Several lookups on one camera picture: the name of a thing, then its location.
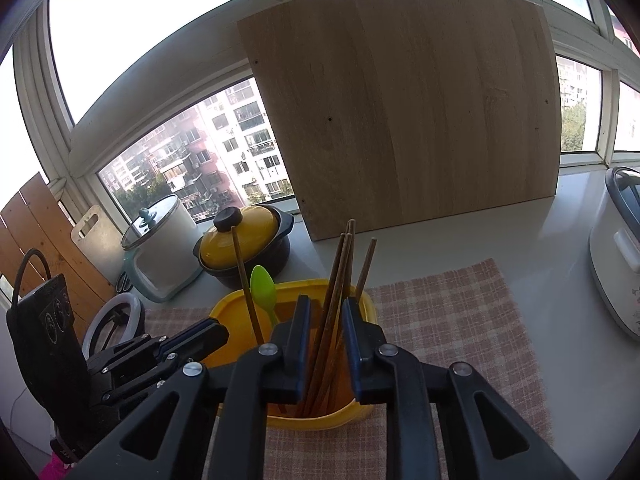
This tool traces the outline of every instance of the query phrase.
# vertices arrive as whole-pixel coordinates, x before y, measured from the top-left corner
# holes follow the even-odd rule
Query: metal bolt
[[[471,375],[471,373],[474,371],[470,364],[462,361],[453,363],[451,365],[451,369],[453,370],[453,373],[459,375],[460,377],[469,377],[469,375]]]
[[[258,348],[260,355],[276,355],[278,353],[278,345],[274,343],[264,343]]]
[[[398,355],[398,347],[391,343],[384,343],[378,347],[378,352],[384,357],[393,357],[394,355]]]
[[[202,373],[202,365],[198,362],[187,363],[182,367],[182,373],[189,377],[195,377]]]

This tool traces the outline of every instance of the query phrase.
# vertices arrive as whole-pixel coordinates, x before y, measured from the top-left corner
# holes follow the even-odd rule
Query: yellow plastic basket
[[[281,321],[290,319],[295,308],[298,295],[305,294],[312,301],[311,339],[313,342],[315,327],[318,325],[320,306],[328,280],[303,280],[300,282],[287,282],[276,284],[276,314]],[[366,292],[360,298],[360,312],[365,321],[376,323],[376,309],[371,298]],[[271,323],[268,314],[261,308],[256,308],[258,322],[265,341],[271,335]],[[255,346],[254,333],[252,332],[249,314],[244,302],[242,290],[237,290],[222,298],[211,311],[209,317],[215,317],[229,330],[229,341],[219,350],[210,354],[202,362],[209,368],[232,363],[243,353]],[[373,409],[373,406],[361,406],[353,399],[349,375],[347,370],[340,372],[340,386],[337,393],[337,406],[342,406],[329,415],[315,418],[291,418],[287,416],[268,415],[267,425],[270,428],[286,428],[288,430],[313,431],[330,430],[337,428],[353,420],[361,420]]]

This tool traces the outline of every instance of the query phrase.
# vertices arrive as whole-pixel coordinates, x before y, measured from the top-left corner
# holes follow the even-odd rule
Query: yellow pot lid
[[[263,250],[278,231],[278,220],[259,205],[238,209],[225,207],[213,219],[213,227],[202,237],[200,259],[209,269],[236,266],[231,226],[236,226],[242,259],[248,261]]]

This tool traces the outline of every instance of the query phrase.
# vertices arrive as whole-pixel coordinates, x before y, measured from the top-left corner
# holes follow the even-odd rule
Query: rice cooker
[[[142,208],[120,243],[125,251],[124,270],[133,286],[156,303],[170,300],[202,271],[192,253],[200,236],[175,195]]]
[[[610,168],[605,184],[589,237],[591,270],[616,322],[640,342],[640,173]]]

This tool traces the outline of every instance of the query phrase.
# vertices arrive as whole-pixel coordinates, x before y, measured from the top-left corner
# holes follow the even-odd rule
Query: rice cooker lid
[[[640,241],[640,173],[624,166],[610,168],[605,184],[620,216]]]
[[[155,231],[171,216],[180,199],[175,195],[165,196],[148,208],[140,210],[140,216],[136,218],[124,233],[120,244],[124,250],[132,249],[149,239]]]

